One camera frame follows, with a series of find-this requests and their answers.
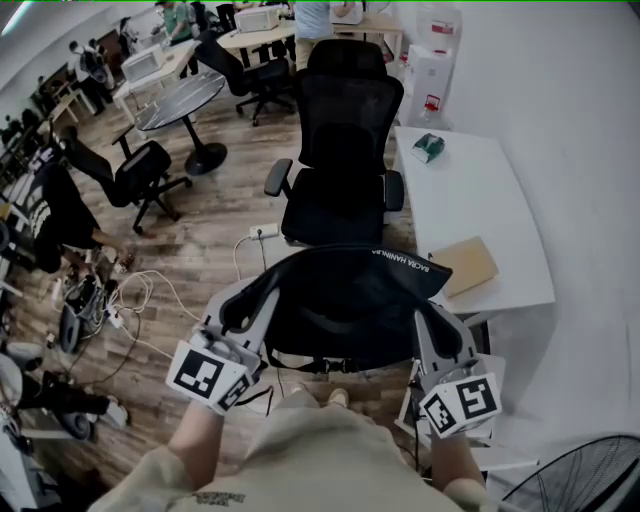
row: green object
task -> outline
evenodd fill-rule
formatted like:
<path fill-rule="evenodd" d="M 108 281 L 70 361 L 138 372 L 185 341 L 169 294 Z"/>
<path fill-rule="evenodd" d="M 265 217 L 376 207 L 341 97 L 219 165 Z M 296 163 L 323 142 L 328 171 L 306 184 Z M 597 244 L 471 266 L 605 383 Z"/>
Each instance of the green object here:
<path fill-rule="evenodd" d="M 411 152 L 420 160 L 426 164 L 431 162 L 444 150 L 444 139 L 431 133 L 427 133 L 418 139 L 413 145 Z"/>
<path fill-rule="evenodd" d="M 189 13 L 188 7 L 182 2 L 172 2 L 170 9 L 164 9 L 164 26 L 167 29 L 167 34 L 171 35 L 178 26 L 178 23 L 184 22 L 184 28 L 173 36 L 173 40 L 179 41 L 191 37 L 191 26 L 189 25 Z"/>

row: chair armrest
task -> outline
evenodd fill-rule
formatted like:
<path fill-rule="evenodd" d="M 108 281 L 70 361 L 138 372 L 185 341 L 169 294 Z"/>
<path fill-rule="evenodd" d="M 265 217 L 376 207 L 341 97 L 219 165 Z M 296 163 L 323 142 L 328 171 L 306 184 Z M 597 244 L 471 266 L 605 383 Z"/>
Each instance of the chair armrest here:
<path fill-rule="evenodd" d="M 267 181 L 264 184 L 265 194 L 277 197 L 284 189 L 284 195 L 287 196 L 287 198 L 289 197 L 291 194 L 291 187 L 287 181 L 287 175 L 289 174 L 292 165 L 293 160 L 290 158 L 281 158 L 273 164 L 273 167 L 271 167 L 271 171 L 269 172 L 269 176 L 267 176 Z"/>
<path fill-rule="evenodd" d="M 404 183 L 399 172 L 387 171 L 385 174 L 384 204 L 388 212 L 399 212 L 404 206 Z"/>
<path fill-rule="evenodd" d="M 111 139 L 111 145 L 115 146 L 117 142 L 122 146 L 122 152 L 124 153 L 125 158 L 131 158 L 131 150 L 129 150 L 129 144 L 127 144 L 127 133 L 133 130 L 133 125 L 130 124 L 123 130 L 116 132 L 113 138 Z"/>

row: cardboard box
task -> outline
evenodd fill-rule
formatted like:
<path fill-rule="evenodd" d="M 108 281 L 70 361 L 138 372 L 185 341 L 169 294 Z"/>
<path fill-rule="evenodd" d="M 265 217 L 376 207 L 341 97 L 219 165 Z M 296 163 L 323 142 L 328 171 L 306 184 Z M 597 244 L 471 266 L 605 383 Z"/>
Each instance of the cardboard box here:
<path fill-rule="evenodd" d="M 498 267 L 479 236 L 458 242 L 431 253 L 431 261 L 453 269 L 442 289 L 447 298 L 454 297 L 498 275 Z"/>

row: round table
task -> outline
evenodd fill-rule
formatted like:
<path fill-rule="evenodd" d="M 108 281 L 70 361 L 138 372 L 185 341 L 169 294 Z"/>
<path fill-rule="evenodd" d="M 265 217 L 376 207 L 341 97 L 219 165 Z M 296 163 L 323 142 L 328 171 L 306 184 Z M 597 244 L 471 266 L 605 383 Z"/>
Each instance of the round table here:
<path fill-rule="evenodd" d="M 179 120 L 184 122 L 195 146 L 184 164 L 191 176 L 216 169 L 227 157 L 224 144 L 203 144 L 189 120 L 189 114 L 215 98 L 225 83 L 225 78 L 215 71 L 183 78 L 164 89 L 163 94 L 146 105 L 136 117 L 136 126 L 142 131 L 157 130 Z"/>
<path fill-rule="evenodd" d="M 249 67 L 249 56 L 246 52 L 246 48 L 250 46 L 262 46 L 263 44 L 273 43 L 274 41 L 281 41 L 295 35 L 296 23 L 293 20 L 282 20 L 280 25 L 271 30 L 259 30 L 256 32 L 238 32 L 232 30 L 223 36 L 220 36 L 217 41 L 220 46 L 225 50 L 240 50 L 242 54 L 242 63 L 244 67 Z"/>

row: black mesh office chair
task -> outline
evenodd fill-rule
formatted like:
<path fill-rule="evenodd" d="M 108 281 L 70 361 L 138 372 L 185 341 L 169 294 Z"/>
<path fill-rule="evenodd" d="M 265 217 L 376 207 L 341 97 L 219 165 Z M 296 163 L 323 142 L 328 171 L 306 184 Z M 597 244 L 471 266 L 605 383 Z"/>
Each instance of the black mesh office chair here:
<path fill-rule="evenodd" d="M 100 183 L 113 206 L 124 208 L 131 203 L 138 205 L 142 201 L 140 211 L 133 223 L 133 230 L 141 235 L 140 221 L 151 202 L 160 206 L 172 220 L 177 221 L 180 218 L 179 214 L 171 212 L 166 207 L 160 199 L 160 194 L 183 183 L 185 187 L 190 188 L 192 182 L 188 178 L 168 181 L 167 169 L 171 166 L 171 157 L 155 141 L 147 142 L 131 154 L 125 137 L 132 128 L 133 126 L 128 127 L 113 139 L 112 145 L 120 142 L 127 159 L 118 168 L 115 176 L 109 162 L 78 139 L 78 132 L 74 126 L 62 130 L 60 143 L 69 163 Z M 167 180 L 167 183 L 160 185 L 162 179 Z"/>
<path fill-rule="evenodd" d="M 244 69 L 238 59 L 218 44 L 216 36 L 211 31 L 201 34 L 198 39 L 202 43 L 195 49 L 195 56 L 200 62 L 225 76 L 234 96 L 256 94 L 236 105 L 238 114 L 242 114 L 243 106 L 257 103 L 253 113 L 253 126 L 257 126 L 258 114 L 266 103 L 275 103 L 293 112 L 293 106 L 279 98 L 281 94 L 293 94 L 286 59 L 276 59 L 256 68 Z"/>
<path fill-rule="evenodd" d="M 377 44 L 349 39 L 320 41 L 309 56 L 307 68 L 319 73 L 370 71 L 387 74 L 382 50 Z"/>
<path fill-rule="evenodd" d="M 305 69 L 294 78 L 300 112 L 302 169 L 293 187 L 292 160 L 278 160 L 265 193 L 284 190 L 282 220 L 288 240 L 311 245 L 380 243 L 385 211 L 399 211 L 404 186 L 388 171 L 384 147 L 403 95 L 395 78 L 372 72 L 353 76 Z"/>

